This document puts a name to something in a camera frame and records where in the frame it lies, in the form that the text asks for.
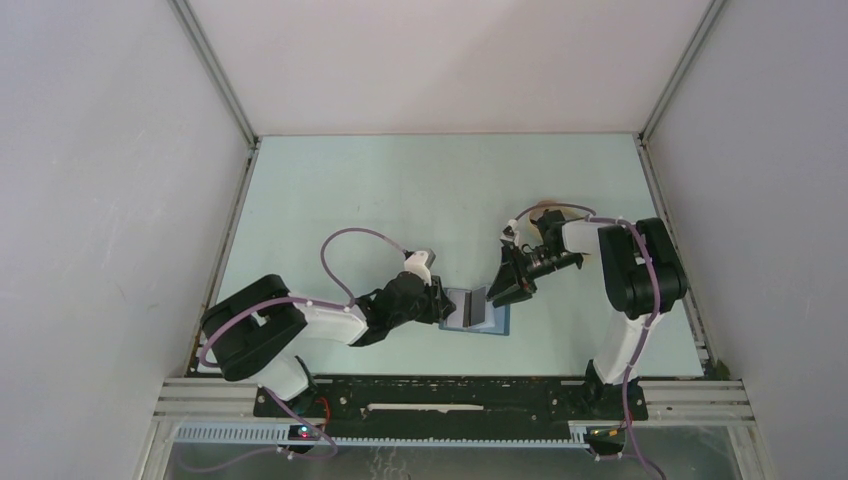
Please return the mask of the blue card holder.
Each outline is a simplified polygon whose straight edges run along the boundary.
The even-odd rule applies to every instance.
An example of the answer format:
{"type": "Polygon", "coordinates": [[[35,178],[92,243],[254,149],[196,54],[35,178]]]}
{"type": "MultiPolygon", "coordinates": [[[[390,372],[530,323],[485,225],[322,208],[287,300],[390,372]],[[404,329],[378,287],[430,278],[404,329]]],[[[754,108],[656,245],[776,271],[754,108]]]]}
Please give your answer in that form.
{"type": "Polygon", "coordinates": [[[510,307],[501,306],[494,307],[487,300],[487,321],[478,328],[446,328],[444,324],[439,324],[441,330],[456,331],[472,334],[488,334],[497,336],[508,336],[510,334],[510,307]]]}

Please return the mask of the grey striped card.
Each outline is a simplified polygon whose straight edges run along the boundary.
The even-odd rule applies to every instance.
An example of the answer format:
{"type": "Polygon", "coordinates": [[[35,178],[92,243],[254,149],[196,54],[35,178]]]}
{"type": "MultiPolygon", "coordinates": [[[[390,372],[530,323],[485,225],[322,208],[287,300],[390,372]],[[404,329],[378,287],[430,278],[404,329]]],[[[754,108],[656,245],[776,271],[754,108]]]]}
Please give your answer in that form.
{"type": "Polygon", "coordinates": [[[455,310],[444,320],[446,328],[460,329],[464,327],[466,317],[466,300],[470,295],[469,290],[448,289],[448,299],[454,304],[455,310]]]}

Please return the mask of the black credit card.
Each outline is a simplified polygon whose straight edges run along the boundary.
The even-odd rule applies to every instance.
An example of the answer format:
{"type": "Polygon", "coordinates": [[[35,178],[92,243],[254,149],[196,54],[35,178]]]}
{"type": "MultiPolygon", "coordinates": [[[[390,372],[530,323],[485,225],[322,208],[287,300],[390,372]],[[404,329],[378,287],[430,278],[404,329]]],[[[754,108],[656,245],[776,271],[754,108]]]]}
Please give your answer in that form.
{"type": "Polygon", "coordinates": [[[478,328],[487,321],[487,289],[485,286],[469,291],[465,297],[463,326],[478,328]]]}

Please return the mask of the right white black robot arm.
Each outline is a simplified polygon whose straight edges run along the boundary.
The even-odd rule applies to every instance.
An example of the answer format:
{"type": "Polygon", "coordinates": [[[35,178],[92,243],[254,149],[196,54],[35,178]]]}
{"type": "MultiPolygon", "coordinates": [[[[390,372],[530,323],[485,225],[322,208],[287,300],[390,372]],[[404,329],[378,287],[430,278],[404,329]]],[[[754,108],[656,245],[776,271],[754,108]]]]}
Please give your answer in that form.
{"type": "Polygon", "coordinates": [[[581,402],[585,411],[606,418],[638,384],[637,366],[654,326],[683,299],[689,282],[665,223],[657,218],[630,222],[599,217],[585,208],[567,215],[569,205],[542,202],[519,213],[538,231],[535,247],[519,241],[517,219],[501,233],[501,265],[486,293],[496,307],[529,300],[537,279],[566,267],[600,260],[614,316],[595,357],[588,363],[581,402]]]}

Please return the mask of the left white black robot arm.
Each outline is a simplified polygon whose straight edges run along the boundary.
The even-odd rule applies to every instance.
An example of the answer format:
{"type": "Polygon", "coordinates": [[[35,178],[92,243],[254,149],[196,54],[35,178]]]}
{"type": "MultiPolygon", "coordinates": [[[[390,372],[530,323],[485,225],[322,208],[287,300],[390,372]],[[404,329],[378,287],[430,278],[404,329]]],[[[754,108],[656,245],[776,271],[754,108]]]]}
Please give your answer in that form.
{"type": "Polygon", "coordinates": [[[425,282],[401,272],[385,287],[344,306],[292,295],[282,278],[266,275],[208,309],[198,362],[229,382],[251,380],[292,416],[316,403],[317,386],[305,361],[289,352],[295,340],[365,347],[407,323],[438,324],[457,310],[439,277],[425,282]]]}

